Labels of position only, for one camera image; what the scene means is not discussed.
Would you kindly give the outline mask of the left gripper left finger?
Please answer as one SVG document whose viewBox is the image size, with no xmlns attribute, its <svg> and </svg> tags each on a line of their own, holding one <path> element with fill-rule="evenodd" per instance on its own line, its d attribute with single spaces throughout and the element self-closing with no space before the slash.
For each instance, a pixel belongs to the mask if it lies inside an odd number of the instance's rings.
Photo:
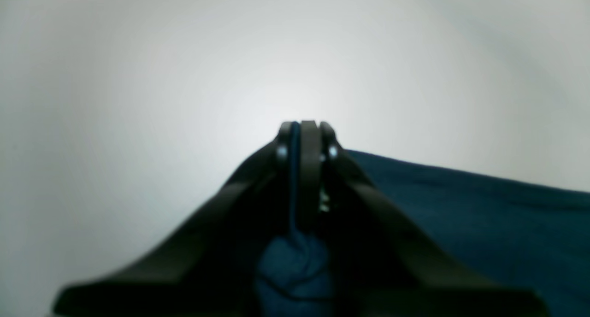
<svg viewBox="0 0 590 317">
<path fill-rule="evenodd" d="M 57 317 L 254 317 L 254 278 L 268 243 L 289 229 L 293 124 L 247 158 L 151 252 L 61 290 Z"/>
</svg>

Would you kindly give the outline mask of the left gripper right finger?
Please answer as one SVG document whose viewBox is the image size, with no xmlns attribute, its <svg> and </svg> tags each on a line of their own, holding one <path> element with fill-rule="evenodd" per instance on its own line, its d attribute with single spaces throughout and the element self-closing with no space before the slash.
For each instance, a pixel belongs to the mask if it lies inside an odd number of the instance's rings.
<svg viewBox="0 0 590 317">
<path fill-rule="evenodd" d="M 326 122 L 300 125 L 300 229 L 331 254 L 337 317 L 547 317 L 538 294 L 452 258 L 371 182 Z"/>
</svg>

